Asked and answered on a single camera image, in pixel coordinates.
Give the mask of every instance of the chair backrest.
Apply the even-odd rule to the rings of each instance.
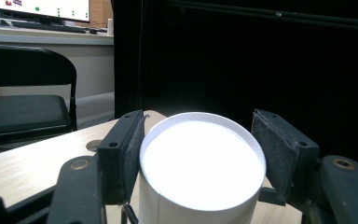
[[[0,87],[70,85],[69,114],[76,124],[76,69],[48,49],[0,45]]]

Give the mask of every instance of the chair seat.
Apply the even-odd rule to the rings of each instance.
[[[0,97],[0,134],[37,129],[68,129],[71,119],[65,101],[56,95]]]

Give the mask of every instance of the black chair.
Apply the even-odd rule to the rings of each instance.
[[[70,85],[69,111],[61,96],[0,96],[0,145],[77,130],[76,69],[61,54],[41,48],[0,46],[0,87]]]

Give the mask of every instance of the monitor screen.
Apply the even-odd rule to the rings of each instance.
[[[0,0],[0,11],[14,15],[90,22],[89,0]]]

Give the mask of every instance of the computer monitor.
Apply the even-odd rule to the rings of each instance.
[[[90,22],[90,0],[0,0],[0,13],[41,23]]]

